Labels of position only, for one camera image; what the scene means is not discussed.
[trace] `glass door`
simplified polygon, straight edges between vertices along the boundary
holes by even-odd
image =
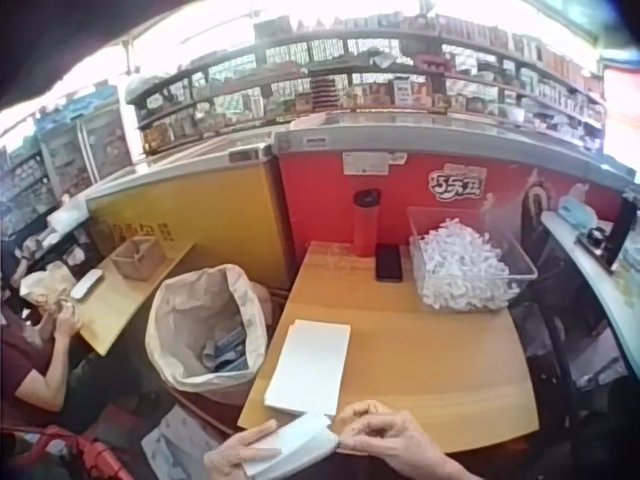
[[[85,161],[78,125],[67,123],[40,135],[45,164],[58,198],[86,190],[93,184],[93,175]]]
[[[84,118],[81,135],[98,181],[132,164],[119,107],[101,110]]]

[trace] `red thermos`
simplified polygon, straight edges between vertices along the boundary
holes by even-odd
[[[359,257],[373,257],[378,243],[380,190],[356,192],[353,205],[353,252]]]

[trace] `smartphone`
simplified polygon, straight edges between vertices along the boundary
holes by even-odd
[[[398,245],[376,245],[376,280],[394,283],[402,281],[402,263]]]

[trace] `paper sheet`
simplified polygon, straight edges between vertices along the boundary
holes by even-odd
[[[287,332],[265,404],[334,416],[350,333],[349,325],[296,320]]]

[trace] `red chair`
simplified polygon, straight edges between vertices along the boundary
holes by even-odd
[[[75,455],[82,460],[89,478],[134,480],[109,447],[103,443],[91,442],[82,436],[74,435],[55,426],[38,429],[0,425],[0,430],[6,433],[36,433],[40,435],[29,452],[11,459],[11,463],[15,466],[25,467],[41,462],[47,454],[49,445],[55,440],[61,440],[70,455]]]

